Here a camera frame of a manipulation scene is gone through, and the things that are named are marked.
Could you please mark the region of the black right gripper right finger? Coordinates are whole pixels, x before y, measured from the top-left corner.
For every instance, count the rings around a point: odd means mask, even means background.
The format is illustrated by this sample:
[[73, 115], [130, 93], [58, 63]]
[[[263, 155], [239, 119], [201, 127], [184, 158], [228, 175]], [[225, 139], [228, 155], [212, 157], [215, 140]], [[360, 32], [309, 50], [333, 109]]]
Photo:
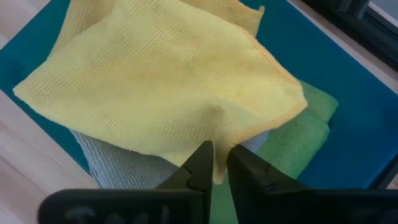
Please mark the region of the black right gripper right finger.
[[397, 191], [311, 189], [243, 146], [228, 157], [242, 224], [397, 224]]

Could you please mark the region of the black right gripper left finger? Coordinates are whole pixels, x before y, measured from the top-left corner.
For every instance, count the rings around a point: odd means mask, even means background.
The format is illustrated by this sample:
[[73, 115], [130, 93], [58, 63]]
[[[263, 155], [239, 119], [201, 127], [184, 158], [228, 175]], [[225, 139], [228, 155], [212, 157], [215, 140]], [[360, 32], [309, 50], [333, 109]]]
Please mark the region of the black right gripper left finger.
[[40, 224], [189, 224], [210, 220], [213, 144], [205, 141], [155, 189], [68, 189], [39, 207]]

